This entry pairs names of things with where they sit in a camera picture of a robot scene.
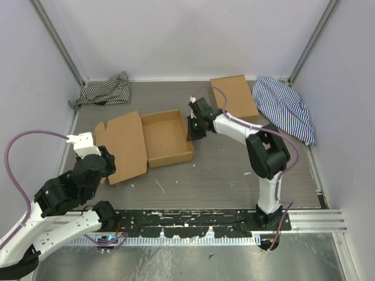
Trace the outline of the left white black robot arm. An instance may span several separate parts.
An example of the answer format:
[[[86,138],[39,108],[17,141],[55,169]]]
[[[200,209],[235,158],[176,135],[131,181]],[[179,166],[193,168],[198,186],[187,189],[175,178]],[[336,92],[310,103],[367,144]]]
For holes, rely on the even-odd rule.
[[[94,198],[100,181],[115,173],[115,157],[105,146],[99,154],[77,157],[72,170],[48,180],[35,194],[27,221],[20,230],[2,239],[1,280],[17,280],[33,272],[39,262],[72,240],[89,232],[111,232],[118,215],[109,201],[99,201],[75,220],[48,231],[47,228],[72,209]]]

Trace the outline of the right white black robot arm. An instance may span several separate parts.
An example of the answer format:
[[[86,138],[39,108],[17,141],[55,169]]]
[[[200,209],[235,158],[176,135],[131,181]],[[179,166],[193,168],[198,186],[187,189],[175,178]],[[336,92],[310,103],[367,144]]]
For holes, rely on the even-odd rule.
[[[246,146],[250,165],[259,178],[259,199],[255,206],[255,219],[264,231],[278,225],[282,217],[280,202],[281,182],[289,151],[277,129],[271,125],[261,126],[242,121],[229,113],[187,116],[187,140],[196,141],[208,132],[226,135]]]

